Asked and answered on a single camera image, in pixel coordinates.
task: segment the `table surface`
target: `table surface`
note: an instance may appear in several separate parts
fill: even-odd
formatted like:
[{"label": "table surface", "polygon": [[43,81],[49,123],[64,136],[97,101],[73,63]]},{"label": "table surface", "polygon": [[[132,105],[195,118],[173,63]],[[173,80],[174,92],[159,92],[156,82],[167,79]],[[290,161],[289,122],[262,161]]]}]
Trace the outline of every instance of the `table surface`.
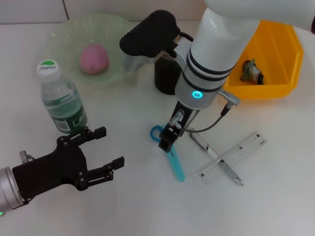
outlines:
[{"label": "table surface", "polygon": [[[179,22],[195,34],[198,21]],[[56,130],[40,99],[32,66],[38,49],[58,24],[0,26],[0,166],[20,165],[19,151],[41,157],[56,147]],[[24,236],[313,236],[315,234],[315,46],[314,37],[297,34],[305,49],[298,87],[280,100],[243,101],[204,133],[224,154],[254,131],[268,143],[235,168],[244,182],[226,176],[206,185],[198,170],[209,158],[184,135],[176,149],[187,180],[175,180],[165,154],[150,139],[150,129],[166,123],[174,96],[154,86],[154,67],[95,91],[75,84],[92,128],[107,137],[82,150],[89,169],[124,156],[114,181],[78,192],[63,185],[28,206],[0,218],[1,235]],[[224,100],[199,113],[192,126],[204,128],[220,114]]]}]

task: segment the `plastic bottle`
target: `plastic bottle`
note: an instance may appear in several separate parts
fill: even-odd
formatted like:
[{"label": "plastic bottle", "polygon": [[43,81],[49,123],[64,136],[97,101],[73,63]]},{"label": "plastic bottle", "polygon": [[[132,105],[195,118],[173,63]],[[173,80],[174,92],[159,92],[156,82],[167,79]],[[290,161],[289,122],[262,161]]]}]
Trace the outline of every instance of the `plastic bottle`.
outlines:
[{"label": "plastic bottle", "polygon": [[42,61],[37,72],[42,81],[42,101],[57,129],[65,134],[79,133],[88,119],[73,82],[61,74],[54,60]]}]

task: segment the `silver pen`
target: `silver pen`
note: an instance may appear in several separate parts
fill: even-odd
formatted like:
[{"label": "silver pen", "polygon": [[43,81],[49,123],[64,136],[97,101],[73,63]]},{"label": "silver pen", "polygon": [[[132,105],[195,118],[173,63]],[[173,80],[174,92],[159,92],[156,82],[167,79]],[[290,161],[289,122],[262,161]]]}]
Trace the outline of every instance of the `silver pen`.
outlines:
[{"label": "silver pen", "polygon": [[[210,147],[210,145],[198,134],[198,133],[190,133],[190,137],[194,140],[195,143],[198,144],[199,147],[204,152],[207,152],[214,159],[219,159],[219,155]],[[218,162],[218,165],[222,168],[222,170],[233,180],[235,180],[238,184],[243,186],[243,182],[241,178],[232,170],[232,168],[222,159]]]}]

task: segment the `ruler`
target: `ruler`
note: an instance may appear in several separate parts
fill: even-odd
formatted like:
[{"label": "ruler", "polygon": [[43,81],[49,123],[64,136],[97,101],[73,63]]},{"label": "ruler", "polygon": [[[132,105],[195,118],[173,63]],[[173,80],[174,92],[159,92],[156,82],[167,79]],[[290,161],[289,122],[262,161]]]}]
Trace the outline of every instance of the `ruler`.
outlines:
[{"label": "ruler", "polygon": [[224,171],[218,165],[218,162],[221,159],[223,159],[230,167],[233,167],[259,149],[265,143],[267,143],[267,140],[261,135],[261,133],[255,132],[249,138],[236,145],[223,156],[218,157],[213,149],[209,148],[208,153],[215,161],[199,173],[200,177],[202,177],[202,179],[207,184],[212,183],[224,175]]}]

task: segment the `led light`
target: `led light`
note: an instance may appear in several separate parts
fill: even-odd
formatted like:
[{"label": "led light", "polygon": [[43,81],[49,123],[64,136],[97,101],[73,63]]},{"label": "led light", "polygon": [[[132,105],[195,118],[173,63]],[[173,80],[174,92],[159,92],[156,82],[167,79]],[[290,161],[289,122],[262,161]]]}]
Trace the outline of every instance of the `led light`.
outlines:
[{"label": "led light", "polygon": [[203,94],[202,94],[202,92],[194,91],[194,92],[192,92],[192,96],[193,96],[194,98],[199,99],[199,98],[201,98],[201,97],[203,96]]}]

